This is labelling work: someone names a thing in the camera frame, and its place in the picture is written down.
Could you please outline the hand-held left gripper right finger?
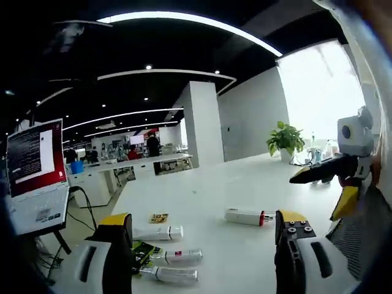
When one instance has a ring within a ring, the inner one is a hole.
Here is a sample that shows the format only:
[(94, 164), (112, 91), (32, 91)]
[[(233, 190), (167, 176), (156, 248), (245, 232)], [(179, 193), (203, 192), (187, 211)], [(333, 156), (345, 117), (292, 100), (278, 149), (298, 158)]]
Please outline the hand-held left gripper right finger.
[(298, 213), (278, 210), (275, 223), (277, 293), (350, 292), (348, 260), (329, 239)]

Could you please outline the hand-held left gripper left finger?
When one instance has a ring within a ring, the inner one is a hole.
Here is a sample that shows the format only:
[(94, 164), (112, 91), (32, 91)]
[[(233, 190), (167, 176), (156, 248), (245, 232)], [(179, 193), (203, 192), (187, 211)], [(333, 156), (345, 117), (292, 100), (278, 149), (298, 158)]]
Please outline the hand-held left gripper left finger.
[(132, 215), (106, 217), (72, 252), (73, 293), (131, 293)]

